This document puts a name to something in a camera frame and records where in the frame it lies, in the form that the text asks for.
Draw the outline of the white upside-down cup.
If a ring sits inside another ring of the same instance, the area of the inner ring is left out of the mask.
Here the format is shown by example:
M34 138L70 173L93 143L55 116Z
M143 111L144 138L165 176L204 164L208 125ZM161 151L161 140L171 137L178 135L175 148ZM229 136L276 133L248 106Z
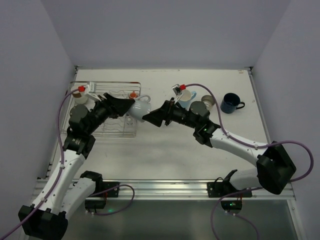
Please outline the white upside-down cup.
M134 99L134 104L128 110L128 114L137 121L144 122L143 116L151 112L151 97L147 94L138 96Z

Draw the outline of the beige brown-striped cup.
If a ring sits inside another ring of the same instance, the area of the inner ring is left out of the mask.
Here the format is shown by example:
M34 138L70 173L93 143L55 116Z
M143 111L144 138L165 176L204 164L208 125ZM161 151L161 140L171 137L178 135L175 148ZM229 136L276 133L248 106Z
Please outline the beige brown-striped cup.
M205 104L207 110L211 110L215 105L215 101L211 95L204 95L201 97L201 101Z

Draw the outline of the light blue mug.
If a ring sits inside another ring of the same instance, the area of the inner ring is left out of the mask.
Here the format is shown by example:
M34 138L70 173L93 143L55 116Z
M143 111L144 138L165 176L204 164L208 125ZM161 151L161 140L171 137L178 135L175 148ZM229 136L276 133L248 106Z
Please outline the light blue mug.
M182 91L182 96L178 100L178 103L181 107L188 109L192 100L196 97L197 92L196 91L189 91L187 89Z

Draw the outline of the dark blue mug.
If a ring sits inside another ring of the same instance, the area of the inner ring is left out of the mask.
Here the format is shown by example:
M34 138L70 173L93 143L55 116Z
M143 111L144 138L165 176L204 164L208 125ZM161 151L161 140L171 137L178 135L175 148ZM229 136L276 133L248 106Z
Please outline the dark blue mug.
M220 110L225 114L232 114L234 111L243 109L245 103L235 93L227 93L220 104Z

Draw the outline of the beige cup with brown band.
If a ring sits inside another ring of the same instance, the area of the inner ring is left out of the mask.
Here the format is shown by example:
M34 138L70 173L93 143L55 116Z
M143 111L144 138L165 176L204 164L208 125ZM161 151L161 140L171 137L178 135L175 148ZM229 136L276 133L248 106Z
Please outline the beige cup with brown band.
M73 86L71 88L71 91L75 91L72 93L72 97L74 99L74 102L77 105L84 105L88 101L88 97L85 96L85 90L86 87L81 85L81 86Z

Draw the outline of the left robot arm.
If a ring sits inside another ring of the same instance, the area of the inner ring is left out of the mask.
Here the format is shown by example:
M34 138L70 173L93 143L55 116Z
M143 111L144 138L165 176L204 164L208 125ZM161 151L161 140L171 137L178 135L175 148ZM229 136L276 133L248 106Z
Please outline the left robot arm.
M62 239L71 216L101 185L102 176L93 172L70 187L94 146L93 132L108 118L125 115L135 100L115 98L108 93L97 98L92 109L78 104L70 110L66 139L59 141L59 163L32 204L22 206L18 212L26 235L42 240Z

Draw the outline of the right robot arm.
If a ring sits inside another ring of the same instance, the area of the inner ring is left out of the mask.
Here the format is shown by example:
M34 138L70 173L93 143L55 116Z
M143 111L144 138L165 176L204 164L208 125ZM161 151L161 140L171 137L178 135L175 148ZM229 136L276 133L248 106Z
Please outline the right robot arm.
M244 138L238 143L223 132L220 125L213 123L210 112L201 101L192 102L189 109L183 108L173 99L144 115L143 120L160 127L175 122L194 130L193 137L201 145L229 152L253 165L252 169L232 170L216 190L227 195L247 188L264 188L279 195L291 180L297 168L285 148L274 143L273 146L260 149Z

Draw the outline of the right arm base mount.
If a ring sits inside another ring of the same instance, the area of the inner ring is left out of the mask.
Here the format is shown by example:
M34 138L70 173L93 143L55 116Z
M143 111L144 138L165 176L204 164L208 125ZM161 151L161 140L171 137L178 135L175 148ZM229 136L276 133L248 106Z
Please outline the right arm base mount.
M236 193L236 190L230 183L224 181L222 177L218 177L214 181L206 183L206 190L209 198L221 198L227 194ZM221 208L227 213L238 214L243 208L243 198L251 198L252 192L245 192L230 196L234 200L222 200L220 202Z

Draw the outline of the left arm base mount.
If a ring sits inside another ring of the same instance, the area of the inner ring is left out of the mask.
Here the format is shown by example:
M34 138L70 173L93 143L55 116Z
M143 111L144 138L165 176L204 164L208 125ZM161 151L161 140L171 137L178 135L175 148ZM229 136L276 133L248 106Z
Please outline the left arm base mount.
M85 209L94 212L104 209L108 198L119 196L119 185L118 181L102 181L95 192L85 199Z

